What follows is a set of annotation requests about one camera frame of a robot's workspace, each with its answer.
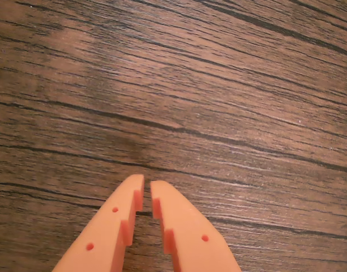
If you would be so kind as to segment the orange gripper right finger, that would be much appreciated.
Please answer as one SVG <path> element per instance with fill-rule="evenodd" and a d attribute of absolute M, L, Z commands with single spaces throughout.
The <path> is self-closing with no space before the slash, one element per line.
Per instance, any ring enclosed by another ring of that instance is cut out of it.
<path fill-rule="evenodd" d="M 164 253 L 174 271 L 240 271 L 224 237 L 173 185 L 151 182 L 152 212 L 160 220 Z"/>

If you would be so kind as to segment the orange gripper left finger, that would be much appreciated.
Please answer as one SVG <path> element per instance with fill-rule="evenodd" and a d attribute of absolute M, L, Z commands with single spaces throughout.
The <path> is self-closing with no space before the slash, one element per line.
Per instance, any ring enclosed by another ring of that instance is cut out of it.
<path fill-rule="evenodd" d="M 54 271 L 122 271 L 143 209 L 144 176 L 131 175 L 110 195 L 71 244 Z"/>

